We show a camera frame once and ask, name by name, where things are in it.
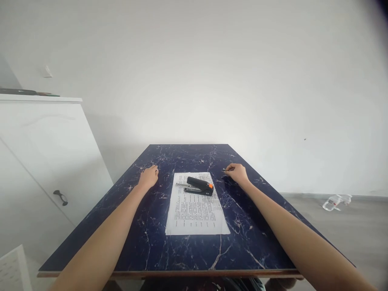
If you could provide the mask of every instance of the cabinet door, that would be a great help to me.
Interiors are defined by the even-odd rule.
[[[113,186],[79,103],[1,103],[0,135],[74,225]]]
[[[0,257],[22,244],[33,290],[47,290],[38,270],[73,229],[0,139]]]

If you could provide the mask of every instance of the stapler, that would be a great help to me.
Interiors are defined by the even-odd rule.
[[[212,196],[214,186],[208,182],[196,179],[193,177],[187,177],[187,184],[176,183],[178,187],[184,187],[186,193],[200,194],[205,196]]]

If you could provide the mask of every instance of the paper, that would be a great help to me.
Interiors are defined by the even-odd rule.
[[[194,177],[213,184],[210,173],[175,173],[167,215],[166,235],[230,234],[216,188],[211,197],[185,193],[187,177]]]

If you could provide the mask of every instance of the cabinet handle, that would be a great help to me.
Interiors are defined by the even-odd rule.
[[[60,197],[60,199],[62,200],[62,206],[66,206],[68,204],[67,202],[67,198],[65,195],[63,195],[61,192],[59,192],[59,190],[55,190],[53,192],[54,195],[58,195]]]

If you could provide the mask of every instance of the gray floor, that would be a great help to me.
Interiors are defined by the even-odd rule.
[[[379,290],[388,289],[388,202],[352,201],[343,211],[327,212],[324,200],[287,198]],[[123,290],[138,290],[140,282],[121,281]],[[314,288],[298,281],[292,290]]]

